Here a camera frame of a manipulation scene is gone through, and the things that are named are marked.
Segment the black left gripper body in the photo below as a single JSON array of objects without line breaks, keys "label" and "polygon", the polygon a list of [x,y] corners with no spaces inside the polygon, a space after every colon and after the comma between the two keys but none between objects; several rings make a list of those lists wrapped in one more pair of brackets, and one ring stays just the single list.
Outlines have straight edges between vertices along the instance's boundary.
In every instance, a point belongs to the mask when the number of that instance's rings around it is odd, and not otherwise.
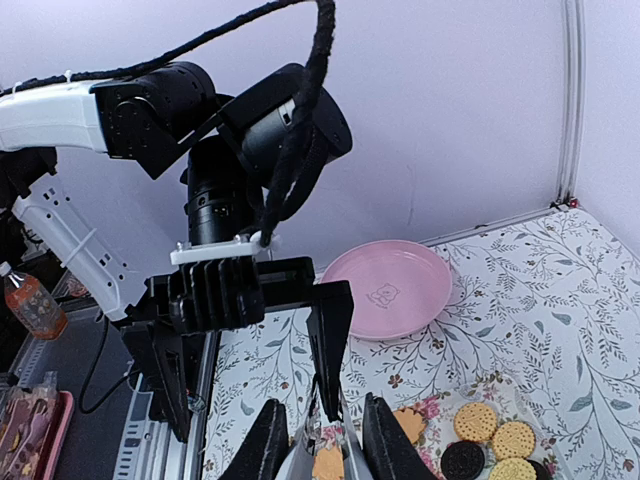
[{"label": "black left gripper body", "polygon": [[314,280],[309,257],[187,263],[146,279],[142,298],[126,307],[116,328],[153,325],[181,336],[241,329],[262,322],[267,313],[306,305]]}]

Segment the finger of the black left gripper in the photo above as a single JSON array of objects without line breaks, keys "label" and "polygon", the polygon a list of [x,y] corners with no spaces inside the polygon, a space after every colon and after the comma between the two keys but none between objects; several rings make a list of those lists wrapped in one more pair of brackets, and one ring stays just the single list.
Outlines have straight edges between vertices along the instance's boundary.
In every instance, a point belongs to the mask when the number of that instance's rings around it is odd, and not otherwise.
[{"label": "finger of the black left gripper", "polygon": [[312,393],[320,396],[329,420],[341,420],[341,366],[354,311],[351,288],[340,280],[313,285],[311,293],[306,325],[315,367]]},{"label": "finger of the black left gripper", "polygon": [[134,325],[134,360],[152,393],[149,419],[167,423],[181,443],[190,434],[189,395],[198,386],[205,338],[203,333],[181,335],[159,324]]}]

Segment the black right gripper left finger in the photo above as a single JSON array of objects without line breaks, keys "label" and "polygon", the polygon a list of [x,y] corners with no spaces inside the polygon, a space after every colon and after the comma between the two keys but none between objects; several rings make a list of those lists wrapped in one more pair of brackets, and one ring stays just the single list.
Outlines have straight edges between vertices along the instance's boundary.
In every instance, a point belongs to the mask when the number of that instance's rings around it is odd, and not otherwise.
[{"label": "black right gripper left finger", "polygon": [[220,480],[275,479],[289,450],[285,406],[265,402]]}]

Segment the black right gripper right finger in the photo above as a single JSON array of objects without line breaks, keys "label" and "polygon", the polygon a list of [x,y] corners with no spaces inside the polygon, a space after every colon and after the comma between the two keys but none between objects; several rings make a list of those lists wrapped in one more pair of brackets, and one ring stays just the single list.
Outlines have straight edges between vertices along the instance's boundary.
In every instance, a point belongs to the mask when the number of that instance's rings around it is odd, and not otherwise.
[{"label": "black right gripper right finger", "polygon": [[362,440],[374,479],[437,479],[420,458],[387,402],[372,393],[365,397]]}]

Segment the flower shaped butter cookie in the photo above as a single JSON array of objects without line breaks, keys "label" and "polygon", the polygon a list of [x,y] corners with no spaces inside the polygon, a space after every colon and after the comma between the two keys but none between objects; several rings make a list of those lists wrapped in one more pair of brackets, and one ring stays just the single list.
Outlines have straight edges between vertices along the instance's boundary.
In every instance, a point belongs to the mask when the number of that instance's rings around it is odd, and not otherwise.
[{"label": "flower shaped butter cookie", "polygon": [[317,452],[312,469],[314,480],[343,480],[344,460],[339,446],[322,448]]}]

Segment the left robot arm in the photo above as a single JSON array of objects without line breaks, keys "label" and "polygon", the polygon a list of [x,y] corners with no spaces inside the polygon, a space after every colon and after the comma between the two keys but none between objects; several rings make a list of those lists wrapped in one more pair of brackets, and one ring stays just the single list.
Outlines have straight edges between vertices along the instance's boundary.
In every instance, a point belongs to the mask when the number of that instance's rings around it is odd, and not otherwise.
[{"label": "left robot arm", "polygon": [[[190,340],[309,308],[313,386],[325,415],[342,416],[340,365],[354,303],[347,281],[319,283],[307,257],[263,261],[276,227],[309,198],[324,167],[352,147],[324,89],[335,5],[317,5],[308,60],[236,96],[183,60],[195,48],[284,8],[272,1],[165,54],[106,71],[31,79],[1,94],[1,204],[88,289],[151,387],[179,441],[190,433]],[[144,277],[117,257],[65,195],[57,151],[76,147],[133,161],[158,178],[187,157],[188,241],[173,271]]]}]

